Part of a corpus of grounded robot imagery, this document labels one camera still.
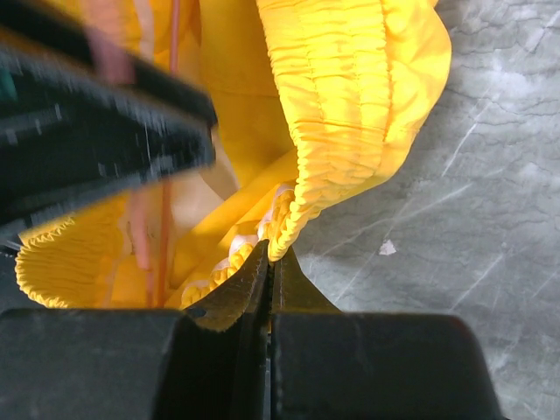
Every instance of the grey floor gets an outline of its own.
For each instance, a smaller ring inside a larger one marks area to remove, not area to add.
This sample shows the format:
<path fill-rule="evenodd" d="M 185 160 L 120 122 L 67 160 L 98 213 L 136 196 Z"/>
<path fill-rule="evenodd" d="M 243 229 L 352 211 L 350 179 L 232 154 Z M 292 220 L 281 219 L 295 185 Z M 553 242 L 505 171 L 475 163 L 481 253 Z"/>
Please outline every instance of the grey floor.
<path fill-rule="evenodd" d="M 451 76 L 408 161 L 296 249 L 342 309 L 458 314 L 506 415 L 560 419 L 560 0 L 437 10 Z"/>

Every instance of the yellow jacket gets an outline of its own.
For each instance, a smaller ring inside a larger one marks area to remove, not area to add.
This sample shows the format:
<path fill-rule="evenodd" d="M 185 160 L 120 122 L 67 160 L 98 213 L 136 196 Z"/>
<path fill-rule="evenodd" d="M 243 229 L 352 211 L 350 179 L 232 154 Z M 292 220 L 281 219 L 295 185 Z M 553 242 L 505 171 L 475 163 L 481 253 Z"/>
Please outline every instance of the yellow jacket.
<path fill-rule="evenodd" d="M 81 18 L 79 2 L 50 2 Z M 179 73 L 212 96 L 220 141 L 217 168 L 173 187 L 166 306 L 204 297 L 261 239 L 278 260 L 321 210 L 396 173 L 449 72 L 436 2 L 180 1 Z M 125 46 L 166 69 L 171 0 L 119 4 Z M 144 306 L 127 199 L 24 235 L 21 289 L 51 307 Z"/>

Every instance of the green spot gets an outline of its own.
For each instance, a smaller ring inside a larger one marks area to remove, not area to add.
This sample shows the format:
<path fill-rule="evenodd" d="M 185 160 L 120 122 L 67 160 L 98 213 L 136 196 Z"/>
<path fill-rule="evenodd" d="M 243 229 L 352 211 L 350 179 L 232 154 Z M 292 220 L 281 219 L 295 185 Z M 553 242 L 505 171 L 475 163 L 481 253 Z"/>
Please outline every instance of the green spot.
<path fill-rule="evenodd" d="M 8 70 L 0 69 L 0 101 L 17 101 L 16 85 Z"/>

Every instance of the yellow fabric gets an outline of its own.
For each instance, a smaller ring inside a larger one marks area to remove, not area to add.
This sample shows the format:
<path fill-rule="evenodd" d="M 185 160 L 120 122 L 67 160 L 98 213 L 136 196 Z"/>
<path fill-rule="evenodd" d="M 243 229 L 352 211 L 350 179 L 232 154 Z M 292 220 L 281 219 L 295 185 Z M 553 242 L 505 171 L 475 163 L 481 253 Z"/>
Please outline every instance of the yellow fabric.
<path fill-rule="evenodd" d="M 67 9 L 76 2 L 51 2 L 80 16 Z M 449 72 L 436 2 L 180 2 L 180 75 L 212 96 L 240 189 L 176 241 L 167 307 L 188 306 L 226 281 L 257 230 L 277 261 L 324 208 L 396 173 Z M 171 0 L 121 7 L 124 45 L 137 54 L 152 48 L 167 68 Z M 280 185 L 287 189 L 277 193 Z M 28 233 L 17 259 L 22 290 L 48 306 L 142 307 L 143 273 L 119 227 L 126 200 Z M 231 249 L 240 238 L 248 239 Z"/>

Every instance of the marble tabletop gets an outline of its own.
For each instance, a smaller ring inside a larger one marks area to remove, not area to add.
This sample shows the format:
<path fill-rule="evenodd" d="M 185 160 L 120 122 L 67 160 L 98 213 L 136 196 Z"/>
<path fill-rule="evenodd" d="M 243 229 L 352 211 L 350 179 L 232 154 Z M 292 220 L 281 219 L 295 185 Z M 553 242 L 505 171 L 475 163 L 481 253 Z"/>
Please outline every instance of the marble tabletop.
<path fill-rule="evenodd" d="M 560 0 L 437 11 L 451 75 L 407 162 L 296 251 L 341 309 L 458 314 L 505 414 L 560 419 Z"/>

